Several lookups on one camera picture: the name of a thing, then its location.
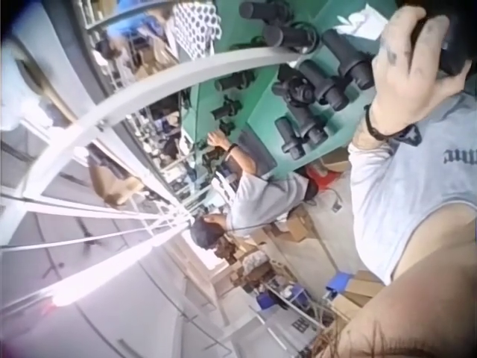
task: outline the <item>hand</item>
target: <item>hand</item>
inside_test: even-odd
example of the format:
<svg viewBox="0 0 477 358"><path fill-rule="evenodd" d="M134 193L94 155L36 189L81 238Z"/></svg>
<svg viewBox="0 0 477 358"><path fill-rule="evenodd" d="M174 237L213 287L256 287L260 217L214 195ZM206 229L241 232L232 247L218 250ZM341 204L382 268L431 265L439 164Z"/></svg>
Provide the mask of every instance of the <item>hand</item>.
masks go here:
<svg viewBox="0 0 477 358"><path fill-rule="evenodd" d="M207 135L207 143L212 147L220 147L227 151L230 147L230 141L220 129L210 132Z"/></svg>
<svg viewBox="0 0 477 358"><path fill-rule="evenodd" d="M424 119L464 88L470 61L460 75L437 79L440 49L449 29L445 16L427 21L412 51L411 34L425 16L421 7L403 7L382 34L381 48L373 60L376 97L370 109L371 122L382 134L395 134Z"/></svg>

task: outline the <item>warehouse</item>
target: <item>warehouse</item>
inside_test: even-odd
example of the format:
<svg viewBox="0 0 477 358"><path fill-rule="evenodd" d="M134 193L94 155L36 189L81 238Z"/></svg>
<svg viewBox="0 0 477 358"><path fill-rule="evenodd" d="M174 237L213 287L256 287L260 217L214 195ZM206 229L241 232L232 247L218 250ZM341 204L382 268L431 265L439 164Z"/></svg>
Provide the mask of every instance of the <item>warehouse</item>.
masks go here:
<svg viewBox="0 0 477 358"><path fill-rule="evenodd" d="M2 356L474 357L475 9L25 6Z"/></svg>

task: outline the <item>blue bin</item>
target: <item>blue bin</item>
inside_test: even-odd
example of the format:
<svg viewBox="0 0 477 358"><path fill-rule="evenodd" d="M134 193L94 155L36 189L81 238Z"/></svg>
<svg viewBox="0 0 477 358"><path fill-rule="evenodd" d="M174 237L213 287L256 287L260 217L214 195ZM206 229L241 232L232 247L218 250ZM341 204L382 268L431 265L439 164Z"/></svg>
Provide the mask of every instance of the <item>blue bin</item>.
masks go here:
<svg viewBox="0 0 477 358"><path fill-rule="evenodd" d="M266 310L267 308L270 308L276 304L267 292L263 292L256 296L256 302L259 304L262 310Z"/></svg>
<svg viewBox="0 0 477 358"><path fill-rule="evenodd" d="M326 285L326 290L330 291L333 295L344 292L348 281L353 278L352 274L346 272L337 273Z"/></svg>

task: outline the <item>red object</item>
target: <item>red object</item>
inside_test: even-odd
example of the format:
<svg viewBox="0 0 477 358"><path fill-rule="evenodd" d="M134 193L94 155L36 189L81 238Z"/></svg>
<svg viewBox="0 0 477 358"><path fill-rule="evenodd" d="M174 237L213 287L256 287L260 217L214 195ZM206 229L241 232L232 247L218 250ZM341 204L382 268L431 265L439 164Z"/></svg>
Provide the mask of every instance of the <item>red object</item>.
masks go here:
<svg viewBox="0 0 477 358"><path fill-rule="evenodd" d="M341 173L326 170L326 174L323 176L320 172L314 166L306 166L306 174L318 185L318 190L329 188L341 175Z"/></svg>

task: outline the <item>black pipe fitting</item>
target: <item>black pipe fitting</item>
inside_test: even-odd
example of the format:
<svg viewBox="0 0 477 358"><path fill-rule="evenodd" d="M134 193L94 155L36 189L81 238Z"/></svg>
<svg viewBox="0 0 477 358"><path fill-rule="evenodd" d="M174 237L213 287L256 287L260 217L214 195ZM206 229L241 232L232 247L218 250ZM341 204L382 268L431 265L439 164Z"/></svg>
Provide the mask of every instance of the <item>black pipe fitting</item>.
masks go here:
<svg viewBox="0 0 477 358"><path fill-rule="evenodd" d="M290 154L293 160L298 160L305 156L305 150L301 145L301 139L297 137L290 120L283 116L275 121L278 133L283 138L282 151Z"/></svg>
<svg viewBox="0 0 477 358"><path fill-rule="evenodd" d="M324 120L320 116L314 115L309 107L288 105L288 109L297 121L298 134L305 143L310 142L316 146L328 139L328 134L324 130Z"/></svg>
<svg viewBox="0 0 477 358"><path fill-rule="evenodd" d="M292 77L287 81L276 82L272 85L271 92L283 97L285 102L294 107L309 106L315 102L313 86L301 77Z"/></svg>
<svg viewBox="0 0 477 358"><path fill-rule="evenodd" d="M350 77L360 90L374 86L373 69L370 59L336 30L329 29L321 36L321 40L340 62L338 73L341 77Z"/></svg>
<svg viewBox="0 0 477 358"><path fill-rule="evenodd" d="M234 129L236 129L236 125L232 122L224 122L220 121L218 125L218 129L222 131L226 136L229 136Z"/></svg>
<svg viewBox="0 0 477 358"><path fill-rule="evenodd" d="M227 91L231 88L238 88L244 90L255 81L255 74L252 70L232 73L228 77L219 78L215 81L215 89L217 91Z"/></svg>
<svg viewBox="0 0 477 358"><path fill-rule="evenodd" d="M301 54L313 52L320 42L315 28L307 22L295 22L290 26L266 25L262 35L270 47L286 47Z"/></svg>
<svg viewBox="0 0 477 358"><path fill-rule="evenodd" d="M255 36L249 43L236 43L231 45L229 50L244 50L246 48L258 48L258 47L267 47L267 43L263 36Z"/></svg>
<svg viewBox="0 0 477 358"><path fill-rule="evenodd" d="M336 112L343 110L350 100L344 94L343 88L326 75L325 71L311 60L303 61L298 70L315 87L315 98L320 104L329 104Z"/></svg>
<svg viewBox="0 0 477 358"><path fill-rule="evenodd" d="M218 121L226 117L234 117L242 109L240 101L233 101L230 98L224 96L224 105L216 108L210 113L213 115L214 120Z"/></svg>
<svg viewBox="0 0 477 358"><path fill-rule="evenodd" d="M269 25L284 25L293 19L293 12L285 1L267 2L244 1L238 7L243 19L260 19Z"/></svg>

